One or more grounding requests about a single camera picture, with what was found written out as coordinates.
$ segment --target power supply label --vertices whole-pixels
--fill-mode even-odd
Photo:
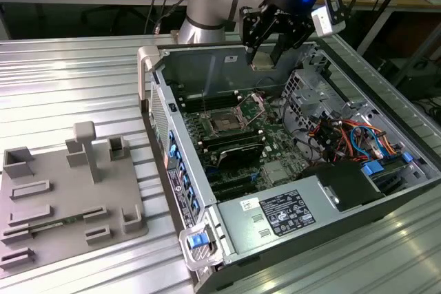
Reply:
[[[316,222],[296,189],[262,200],[260,206],[279,237]]]

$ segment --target green printed circuit board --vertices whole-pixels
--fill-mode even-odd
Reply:
[[[222,107],[231,100],[236,100],[236,105]],[[259,93],[199,102],[195,107],[195,101],[188,101],[189,107],[181,111],[218,200],[291,182],[308,167],[278,118],[277,106]]]

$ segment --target blue latch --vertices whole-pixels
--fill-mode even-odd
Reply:
[[[178,149],[178,147],[175,144],[170,146],[170,150],[168,151],[168,155],[169,155],[170,158],[175,157],[177,149]]]
[[[190,179],[187,175],[184,176],[184,188],[188,189],[188,186],[190,185]]]
[[[408,151],[405,151],[405,152],[402,154],[402,158],[404,158],[404,161],[406,161],[407,163],[413,161],[413,156],[412,156]]]
[[[188,193],[190,194],[190,199],[194,197],[194,190],[193,190],[193,187],[190,187],[190,188],[188,189]]]
[[[378,161],[366,162],[361,170],[368,176],[376,174],[377,172],[383,171],[383,166]]]
[[[188,244],[190,245],[190,249],[195,249],[209,244],[208,235],[206,233],[195,234],[189,237],[187,240]]]
[[[199,211],[199,203],[197,200],[193,200],[193,209]]]

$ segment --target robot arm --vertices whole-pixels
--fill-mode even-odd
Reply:
[[[264,0],[259,8],[240,9],[240,37],[252,63],[261,43],[279,33],[271,59],[276,64],[289,48],[298,48],[317,30],[318,36],[337,33],[345,27],[342,0],[325,0],[325,7],[312,12],[316,0]]]
[[[342,0],[325,0],[313,11],[316,0],[189,0],[187,18],[178,36],[179,43],[222,41],[223,24],[236,21],[240,37],[247,46],[247,62],[270,34],[278,33],[271,53],[273,64],[289,48],[301,46],[317,31],[318,36],[335,34],[345,28]]]

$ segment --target white sticker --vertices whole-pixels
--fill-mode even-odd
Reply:
[[[248,200],[242,200],[240,202],[240,205],[242,206],[243,211],[251,210],[251,209],[259,207],[259,199],[258,198],[251,198]]]
[[[237,55],[230,55],[226,56],[225,60],[223,62],[229,63],[229,62],[236,62],[237,61]]]

